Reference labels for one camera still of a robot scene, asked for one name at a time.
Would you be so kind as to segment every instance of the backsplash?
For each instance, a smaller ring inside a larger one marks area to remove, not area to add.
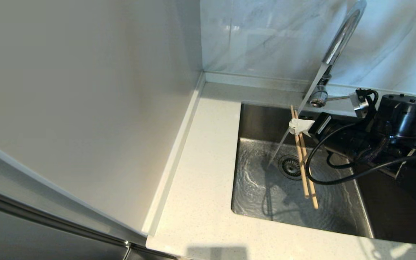
[[[416,0],[368,0],[331,84],[416,94]],[[206,71],[311,81],[354,0],[201,0]]]

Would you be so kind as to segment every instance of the wooden chopstick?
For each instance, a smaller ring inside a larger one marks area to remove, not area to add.
[[[294,118],[298,118],[298,111],[294,111]],[[301,150],[303,154],[303,164],[306,164],[307,162],[307,151],[306,151],[306,144],[304,143],[304,137],[302,133],[299,133],[299,141],[301,142]],[[309,181],[309,188],[311,190],[311,198],[312,198],[312,206],[314,206],[314,209],[319,208],[319,203],[317,202],[317,194],[316,194],[316,188],[314,187],[314,183],[310,180]]]
[[[293,109],[293,105],[291,105],[291,110],[292,110],[292,118],[294,118],[294,109]],[[296,152],[298,154],[298,158],[299,158],[299,169],[301,171],[301,180],[303,183],[303,190],[304,190],[304,197],[306,199],[309,198],[309,189],[307,188],[307,178],[306,178],[306,173],[304,171],[304,163],[303,162],[303,155],[302,155],[302,150],[301,150],[301,145],[299,142],[299,137],[297,135],[294,135],[295,137],[295,143],[296,143]]]

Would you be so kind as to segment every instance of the sink basin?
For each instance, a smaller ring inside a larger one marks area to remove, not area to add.
[[[317,114],[302,112],[301,118]],[[231,208],[236,214],[313,229],[398,242],[416,243],[416,202],[392,178],[373,173],[339,185],[315,185],[319,209],[304,198],[296,146],[289,135],[271,165],[291,119],[289,109],[243,104],[238,131]],[[305,136],[308,153],[315,142]],[[329,181],[361,168],[335,170],[320,149],[312,158],[316,179]],[[333,155],[333,164],[346,164]]]

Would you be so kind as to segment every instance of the faucet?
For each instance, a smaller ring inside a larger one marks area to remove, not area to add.
[[[335,38],[333,38],[327,53],[325,53],[322,62],[328,64],[328,68],[317,83],[316,89],[309,99],[309,103],[313,107],[323,107],[327,101],[330,100],[349,98],[347,96],[329,99],[325,86],[327,85],[327,82],[332,78],[330,71],[332,70],[335,61],[340,56],[346,44],[348,44],[348,41],[354,33],[354,30],[357,27],[357,24],[359,23],[366,6],[367,2],[365,0],[359,0],[352,6],[351,10],[348,12],[343,23],[341,24],[338,33],[335,35]]]

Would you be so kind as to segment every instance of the running water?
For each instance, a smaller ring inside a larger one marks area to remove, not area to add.
[[[304,96],[303,101],[299,105],[299,108],[298,108],[298,116],[301,113],[301,111],[303,110],[304,106],[306,105],[307,100],[311,96],[312,92],[314,92],[314,89],[316,88],[317,83],[319,83],[320,79],[324,75],[324,73],[327,70],[328,66],[329,65],[328,64],[325,64],[325,63],[320,64],[319,71],[317,71],[317,74],[316,74],[316,77],[314,78],[314,81],[312,82],[311,86],[309,87],[309,90],[307,91],[306,95]],[[270,166],[270,164],[272,163],[272,161],[274,161],[274,158],[276,157],[277,153],[279,152],[280,147],[282,147],[283,142],[285,141],[285,138],[287,138],[287,135],[289,135],[289,132],[290,132],[290,128],[288,127],[287,128],[287,131],[285,131],[285,134],[282,137],[282,140],[280,141],[279,145],[277,146],[276,151],[274,151],[272,157],[270,158],[268,167]]]

